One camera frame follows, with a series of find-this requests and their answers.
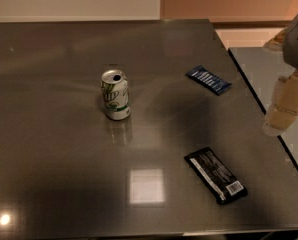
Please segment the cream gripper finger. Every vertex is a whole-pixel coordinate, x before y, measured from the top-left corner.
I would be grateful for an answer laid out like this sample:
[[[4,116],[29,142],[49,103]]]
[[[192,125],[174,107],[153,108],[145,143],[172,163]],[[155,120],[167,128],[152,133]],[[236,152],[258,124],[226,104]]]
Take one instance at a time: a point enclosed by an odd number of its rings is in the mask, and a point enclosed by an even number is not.
[[[269,136],[285,132],[298,117],[298,69],[280,76],[275,83],[271,104],[265,115],[263,131]]]

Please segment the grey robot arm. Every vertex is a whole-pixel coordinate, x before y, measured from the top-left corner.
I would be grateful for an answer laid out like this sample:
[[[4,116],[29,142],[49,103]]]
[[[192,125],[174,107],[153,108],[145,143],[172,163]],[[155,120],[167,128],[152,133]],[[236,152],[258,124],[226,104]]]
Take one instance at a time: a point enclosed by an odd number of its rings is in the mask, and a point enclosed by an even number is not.
[[[282,42],[283,60],[295,71],[275,83],[263,131],[269,136],[285,132],[298,117],[298,14],[291,21]]]

